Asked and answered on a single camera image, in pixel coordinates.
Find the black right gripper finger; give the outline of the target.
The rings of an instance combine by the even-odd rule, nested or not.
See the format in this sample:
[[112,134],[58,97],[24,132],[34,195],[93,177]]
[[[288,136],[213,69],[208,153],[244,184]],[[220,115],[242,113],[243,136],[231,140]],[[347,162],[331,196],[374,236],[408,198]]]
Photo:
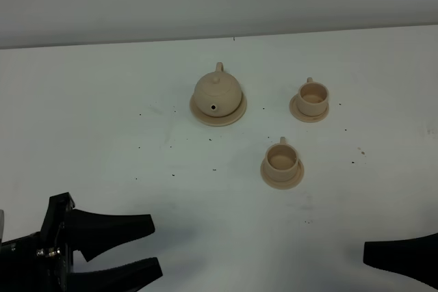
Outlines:
[[366,241],[363,263],[437,288],[437,234],[398,241]]

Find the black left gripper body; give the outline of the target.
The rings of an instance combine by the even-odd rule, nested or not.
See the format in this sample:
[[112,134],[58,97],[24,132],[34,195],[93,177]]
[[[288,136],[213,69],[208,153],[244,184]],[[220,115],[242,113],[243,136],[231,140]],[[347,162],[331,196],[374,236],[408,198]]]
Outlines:
[[69,193],[49,198],[38,232],[1,242],[2,291],[66,291],[73,251],[65,242],[64,220],[75,203]]

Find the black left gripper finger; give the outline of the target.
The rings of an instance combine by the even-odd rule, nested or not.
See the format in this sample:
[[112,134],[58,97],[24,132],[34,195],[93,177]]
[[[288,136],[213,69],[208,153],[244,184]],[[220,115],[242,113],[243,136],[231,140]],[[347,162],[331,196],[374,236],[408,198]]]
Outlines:
[[163,276],[157,258],[147,258],[102,271],[68,275],[68,291],[139,291]]
[[64,236],[87,262],[116,246],[155,232],[150,215],[101,215],[74,209],[66,214]]

